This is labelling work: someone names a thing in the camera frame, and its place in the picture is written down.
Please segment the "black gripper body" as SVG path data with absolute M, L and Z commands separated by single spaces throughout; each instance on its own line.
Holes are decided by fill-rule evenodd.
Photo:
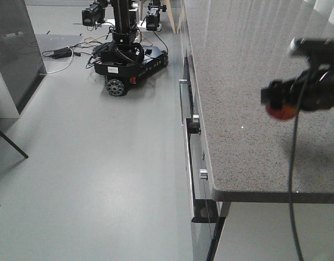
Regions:
M 334 107 L 334 69 L 319 70 L 311 78 L 302 72 L 290 87 L 290 104 L 304 111 L 327 110 Z

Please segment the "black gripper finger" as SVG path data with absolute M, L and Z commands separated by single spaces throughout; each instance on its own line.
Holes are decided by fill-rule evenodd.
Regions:
M 261 104 L 266 110 L 281 110 L 289 103 L 289 90 L 292 86 L 291 80 L 276 79 L 261 89 Z

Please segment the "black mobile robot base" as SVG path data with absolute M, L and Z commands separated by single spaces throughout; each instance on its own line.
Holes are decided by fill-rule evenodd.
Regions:
M 88 64 L 105 77 L 111 96 L 124 96 L 130 86 L 168 65 L 168 50 L 140 44 L 134 1 L 95 1 L 82 11 L 83 25 L 103 24 L 108 5 L 114 9 L 115 24 L 109 30 L 112 41 L 95 47 Z

